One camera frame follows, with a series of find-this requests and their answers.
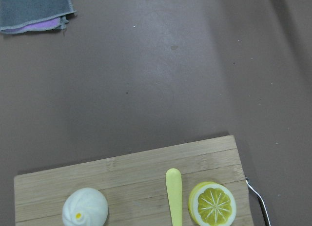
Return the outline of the grey folded cloth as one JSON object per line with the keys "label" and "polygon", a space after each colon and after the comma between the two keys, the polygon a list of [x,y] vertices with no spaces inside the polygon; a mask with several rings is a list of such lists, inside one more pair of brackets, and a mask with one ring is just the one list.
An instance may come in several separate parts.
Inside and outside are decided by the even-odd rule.
{"label": "grey folded cloth", "polygon": [[63,30],[75,12],[71,0],[0,0],[0,32]]}

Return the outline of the yellow plastic knife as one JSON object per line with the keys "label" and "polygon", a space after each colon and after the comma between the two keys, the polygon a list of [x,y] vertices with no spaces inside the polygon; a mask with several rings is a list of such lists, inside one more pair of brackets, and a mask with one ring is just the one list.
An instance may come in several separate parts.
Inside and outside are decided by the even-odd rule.
{"label": "yellow plastic knife", "polygon": [[180,171],[175,168],[167,170],[165,180],[172,225],[181,226],[183,225],[183,191]]}

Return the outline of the thick lemon half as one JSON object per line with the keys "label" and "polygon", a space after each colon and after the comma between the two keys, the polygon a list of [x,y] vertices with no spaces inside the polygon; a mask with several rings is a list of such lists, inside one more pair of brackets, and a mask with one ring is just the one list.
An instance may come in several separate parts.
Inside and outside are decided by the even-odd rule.
{"label": "thick lemon half", "polygon": [[197,184],[190,193],[188,210],[199,226],[230,226],[237,213],[233,194],[215,182]]}

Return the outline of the white steamed bun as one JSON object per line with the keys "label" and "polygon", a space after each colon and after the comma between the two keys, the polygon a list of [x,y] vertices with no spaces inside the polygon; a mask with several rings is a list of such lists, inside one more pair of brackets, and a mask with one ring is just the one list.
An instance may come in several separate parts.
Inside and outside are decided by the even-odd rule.
{"label": "white steamed bun", "polygon": [[81,188],[72,193],[62,207],[65,226],[103,226],[108,217],[108,202],[94,188]]}

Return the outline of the bamboo cutting board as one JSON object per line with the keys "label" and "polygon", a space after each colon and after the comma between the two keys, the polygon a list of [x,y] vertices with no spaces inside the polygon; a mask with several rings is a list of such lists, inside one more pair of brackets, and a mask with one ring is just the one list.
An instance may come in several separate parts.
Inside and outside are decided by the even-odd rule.
{"label": "bamboo cutting board", "polygon": [[108,226],[169,226],[165,174],[171,168],[182,175],[185,226],[194,224],[188,212],[189,194],[204,181],[222,184],[232,192],[237,205],[235,226],[253,225],[232,135],[18,175],[14,179],[15,224],[60,226],[68,196],[90,187],[108,201]]}

